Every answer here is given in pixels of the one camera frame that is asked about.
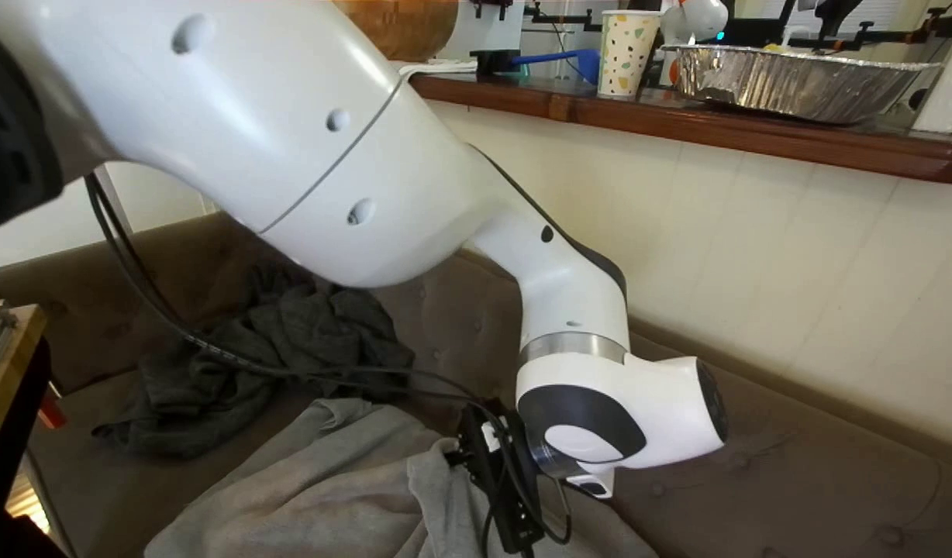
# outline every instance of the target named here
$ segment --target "white cup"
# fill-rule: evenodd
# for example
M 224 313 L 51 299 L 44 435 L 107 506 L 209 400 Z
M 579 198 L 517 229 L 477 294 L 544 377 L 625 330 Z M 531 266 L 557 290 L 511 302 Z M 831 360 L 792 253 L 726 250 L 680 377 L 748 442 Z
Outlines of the white cup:
M 654 9 L 602 9 L 602 98 L 637 98 L 661 29 Z

